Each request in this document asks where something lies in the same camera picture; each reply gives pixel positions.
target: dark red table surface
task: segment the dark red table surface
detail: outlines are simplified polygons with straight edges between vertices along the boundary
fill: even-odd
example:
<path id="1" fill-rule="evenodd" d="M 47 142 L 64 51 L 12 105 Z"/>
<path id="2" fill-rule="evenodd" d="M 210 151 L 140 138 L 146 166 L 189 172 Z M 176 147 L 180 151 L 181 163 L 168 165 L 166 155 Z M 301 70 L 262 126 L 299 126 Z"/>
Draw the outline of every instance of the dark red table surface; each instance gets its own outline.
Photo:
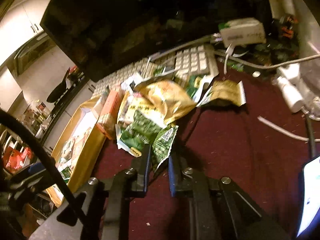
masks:
<path id="1" fill-rule="evenodd" d="M 229 176 L 292 235 L 299 214 L 298 174 L 308 161 L 308 144 L 273 130 L 257 117 L 306 137 L 303 114 L 291 114 L 270 81 L 233 70 L 225 78 L 243 81 L 246 106 L 194 109 L 178 120 L 177 140 L 191 167 L 212 178 Z M 313 121 L 313 127 L 315 137 L 320 138 L 320 123 Z M 115 142 L 106 141 L 93 176 L 114 176 L 130 167 L 132 158 L 118 150 Z M 188 239 L 188 219 L 188 201 L 170 196 L 165 170 L 151 184 L 146 198 L 131 202 L 129 239 Z"/>

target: yellow cardboard box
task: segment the yellow cardboard box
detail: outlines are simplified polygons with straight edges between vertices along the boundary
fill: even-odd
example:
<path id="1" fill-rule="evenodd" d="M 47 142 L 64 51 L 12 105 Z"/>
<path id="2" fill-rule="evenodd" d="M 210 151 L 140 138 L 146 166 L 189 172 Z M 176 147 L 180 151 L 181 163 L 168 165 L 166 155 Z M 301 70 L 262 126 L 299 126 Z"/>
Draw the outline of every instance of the yellow cardboard box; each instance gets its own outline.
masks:
<path id="1" fill-rule="evenodd" d="M 90 111 L 90 109 L 94 107 L 97 100 L 98 98 L 93 98 L 82 103 L 71 117 L 52 151 L 51 156 L 56 162 L 59 160 L 60 152 L 64 143 L 72 136 L 75 128 L 84 117 L 84 113 Z M 93 167 L 97 161 L 105 140 L 106 136 L 100 131 L 100 129 L 98 129 L 96 125 L 94 125 L 83 146 L 76 166 L 74 167 L 68 182 L 68 187 L 72 193 L 75 193 L 90 178 Z M 53 186 L 47 188 L 46 191 L 49 194 L 52 202 L 59 207 L 64 199 L 60 199 Z"/>

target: cardboard box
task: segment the cardboard box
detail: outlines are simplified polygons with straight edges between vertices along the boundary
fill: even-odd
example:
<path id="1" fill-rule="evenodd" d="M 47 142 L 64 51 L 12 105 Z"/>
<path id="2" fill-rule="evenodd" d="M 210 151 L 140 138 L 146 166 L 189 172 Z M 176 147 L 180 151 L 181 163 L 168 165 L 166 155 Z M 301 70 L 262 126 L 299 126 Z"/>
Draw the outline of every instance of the cardboard box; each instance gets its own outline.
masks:
<path id="1" fill-rule="evenodd" d="M 263 24 L 254 18 L 245 18 L 219 24 L 224 46 L 266 43 Z"/>
<path id="2" fill-rule="evenodd" d="M 59 160 L 60 152 L 64 143 L 68 141 L 73 134 L 77 133 L 77 128 L 79 128 L 81 125 L 81 121 L 85 117 L 85 114 L 90 112 L 90 109 L 93 108 L 97 100 L 98 98 L 93 98 L 82 103 L 71 117 L 69 123 L 63 130 L 63 133 L 61 134 L 56 146 L 52 151 L 51 156 L 56 162 Z M 72 193 L 75 193 L 90 178 L 105 140 L 106 136 L 94 124 L 87 140 L 84 143 L 76 166 L 74 167 L 68 182 L 68 187 Z M 49 187 L 46 191 L 49 194 L 52 202 L 59 207 L 63 202 L 61 193 L 59 194 L 59 192 L 54 189 L 54 186 Z"/>

